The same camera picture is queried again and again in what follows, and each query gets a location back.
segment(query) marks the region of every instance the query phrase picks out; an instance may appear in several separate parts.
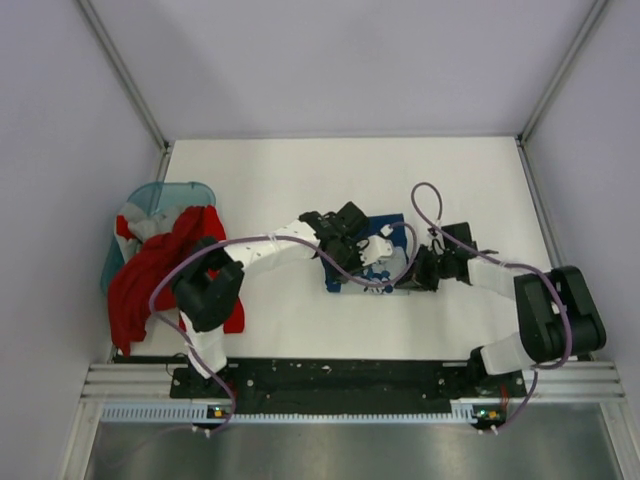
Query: metal frame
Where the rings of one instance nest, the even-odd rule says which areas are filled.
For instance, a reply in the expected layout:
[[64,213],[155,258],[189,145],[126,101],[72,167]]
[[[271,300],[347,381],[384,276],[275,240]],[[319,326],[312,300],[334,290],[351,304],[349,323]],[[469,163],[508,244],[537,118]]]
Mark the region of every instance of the metal frame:
[[140,89],[138,89],[136,83],[129,73],[127,65],[122,60],[118,49],[116,48],[113,40],[109,36],[98,12],[91,3],[90,0],[73,0],[84,20],[89,26],[89,30],[93,33],[100,49],[105,55],[107,62],[113,69],[116,79],[122,87],[123,93],[127,96],[133,109],[138,114],[140,121],[149,132],[149,135],[161,151],[166,151],[169,146],[169,141],[166,139],[162,130],[158,126],[156,119],[153,117],[147,102],[142,97]]
[[[162,158],[158,165],[156,179],[164,180],[171,156],[170,142],[162,133],[91,0],[74,0],[74,3],[105,54],[124,94],[160,149]],[[554,266],[562,264],[564,256],[550,222],[544,197],[540,192],[535,165],[527,154],[527,141],[561,91],[576,60],[595,33],[611,3],[610,0],[594,0],[556,73],[536,103],[522,133],[516,138],[538,221],[551,263]],[[169,366],[169,371],[176,366],[178,365]],[[524,378],[525,384],[529,388],[531,374],[525,372]],[[137,405],[142,402],[145,405],[152,405],[153,408],[173,405],[171,408],[175,409],[176,401],[169,399],[169,388],[170,378],[165,372],[164,365],[92,365],[80,398],[63,467],[58,478],[74,480],[84,478],[97,434],[98,423],[105,406],[112,405],[113,402],[129,402],[129,404],[133,402]],[[465,398],[454,402],[454,404],[477,405],[496,400]],[[613,363],[572,362],[562,370],[541,372],[537,392],[531,401],[546,404],[599,403],[624,478],[640,479],[640,437]]]
[[558,95],[562,85],[564,85],[565,80],[573,70],[578,56],[584,50],[587,42],[595,33],[596,28],[600,25],[600,22],[607,12],[607,7],[609,7],[610,4],[610,0],[595,0],[593,2],[582,26],[571,42],[567,53],[565,53],[562,58],[556,73],[547,84],[540,99],[536,102],[536,106],[534,107],[529,120],[525,124],[522,133],[519,135],[519,138],[521,138],[523,142],[526,142],[531,137],[543,115]]

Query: blue object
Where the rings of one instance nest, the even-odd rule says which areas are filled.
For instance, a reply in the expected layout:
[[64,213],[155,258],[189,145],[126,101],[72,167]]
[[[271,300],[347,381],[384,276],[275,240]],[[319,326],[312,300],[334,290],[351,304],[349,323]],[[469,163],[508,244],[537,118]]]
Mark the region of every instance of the blue object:
[[[173,206],[206,206],[216,204],[216,196],[204,183],[164,183],[154,182],[143,185],[133,192],[127,199],[141,208],[147,215],[155,215]],[[118,247],[115,236],[111,240],[107,260],[100,277],[100,288],[105,295],[109,290],[111,280],[124,266],[124,258]]]
[[[401,213],[369,217],[369,226],[366,231],[362,232],[362,237],[366,238],[371,235],[375,235],[385,225],[397,222],[404,222],[404,216]],[[361,274],[357,274],[357,277],[371,282],[385,282],[391,280],[402,272],[402,269],[406,267],[407,262],[409,261],[409,257],[407,256],[407,234],[404,228],[394,229],[389,236],[389,240],[391,240],[394,247],[394,254],[392,257],[370,265]],[[331,278],[329,273],[330,267],[324,260],[322,261],[322,264],[325,269],[325,285],[327,286],[328,292],[348,294],[368,293],[377,295],[390,293],[407,295],[409,293],[408,290],[394,291],[391,285],[387,285],[382,288],[368,288],[353,282],[340,283]]]

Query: metal floor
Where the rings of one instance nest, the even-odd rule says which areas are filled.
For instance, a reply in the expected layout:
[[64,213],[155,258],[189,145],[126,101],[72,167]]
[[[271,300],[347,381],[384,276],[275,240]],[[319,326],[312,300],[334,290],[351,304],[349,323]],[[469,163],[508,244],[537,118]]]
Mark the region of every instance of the metal floor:
[[89,480],[621,479],[600,408],[531,406],[510,430],[466,425],[235,426],[207,440],[166,426],[101,425]]

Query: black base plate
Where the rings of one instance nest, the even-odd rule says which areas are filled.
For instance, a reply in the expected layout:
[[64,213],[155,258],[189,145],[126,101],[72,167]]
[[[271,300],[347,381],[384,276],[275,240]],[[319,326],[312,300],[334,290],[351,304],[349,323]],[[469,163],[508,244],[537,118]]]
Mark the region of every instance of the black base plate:
[[[448,413],[461,397],[500,398],[526,392],[520,372],[470,385],[465,362],[229,358],[219,372],[237,399],[236,413],[416,414]],[[224,398],[193,367],[174,371],[171,398]]]

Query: cable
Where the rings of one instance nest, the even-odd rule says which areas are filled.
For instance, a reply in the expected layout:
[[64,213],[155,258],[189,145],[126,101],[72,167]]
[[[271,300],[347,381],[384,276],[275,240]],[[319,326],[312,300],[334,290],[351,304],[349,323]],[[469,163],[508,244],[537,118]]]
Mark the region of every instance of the cable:
[[431,240],[431,250],[433,251],[433,253],[435,253],[436,255],[438,254],[438,251],[436,250],[436,245],[440,249],[440,254],[444,253],[444,247],[442,246],[442,243],[440,243],[440,240],[438,240],[437,238],[434,238],[433,240]]
[[536,275],[538,275],[538,277],[540,277],[544,286],[549,290],[549,293],[551,294],[551,298],[553,299],[553,302],[557,305],[558,310],[560,311],[560,318],[562,319],[562,325],[564,327],[564,332],[566,337],[566,343],[565,343],[564,353],[562,354],[562,357],[560,358],[560,360],[558,360],[556,363],[552,365],[535,365],[534,367],[532,367],[533,380],[531,382],[531,388],[529,388],[529,391],[527,392],[524,399],[522,400],[522,403],[518,405],[518,408],[516,408],[516,410],[509,416],[509,418],[507,418],[507,420],[502,425],[500,425],[499,427],[493,427],[491,429],[486,430],[489,432],[493,431],[493,433],[498,434],[499,431],[502,431],[505,428],[507,428],[509,425],[513,424],[516,418],[518,418],[522,414],[523,410],[526,408],[527,404],[533,397],[535,389],[538,385],[538,369],[555,370],[557,368],[562,367],[565,363],[567,363],[567,360],[571,356],[571,350],[573,349],[573,337],[571,333],[571,324],[569,323],[569,317],[567,316],[566,308],[564,307],[562,300],[558,295],[558,292],[553,287],[553,284],[551,283],[551,281],[546,277],[546,275],[540,269],[524,263],[503,263],[500,260],[493,258],[490,255],[487,255],[486,253],[480,252],[462,243],[460,240],[455,238],[453,235],[449,235],[442,228],[440,228],[439,225],[437,225],[436,223],[431,221],[429,218],[427,218],[427,216],[418,206],[418,202],[416,201],[416,191],[418,191],[420,187],[429,187],[431,190],[435,192],[436,196],[438,197],[438,202],[440,204],[438,215],[442,214],[442,195],[434,185],[428,182],[417,183],[411,189],[411,203],[413,205],[413,208],[415,209],[416,213],[420,216],[420,218],[422,218],[434,231],[440,233],[444,238],[446,238],[450,242],[453,242],[460,248],[467,250],[472,255],[483,258],[495,265],[503,265],[506,268],[528,270],[532,273],[535,273]]
[[504,413],[507,413],[507,409],[509,408],[509,391],[504,383],[500,385],[500,394],[502,397],[500,400],[500,407]]
[[167,375],[169,375],[171,378],[173,378],[173,375],[171,375],[171,372],[169,372],[169,364],[172,360],[175,360],[178,357],[187,358],[187,355],[182,352],[174,353],[173,355],[171,355],[169,360],[167,360],[167,363],[164,364],[164,371],[167,372]]

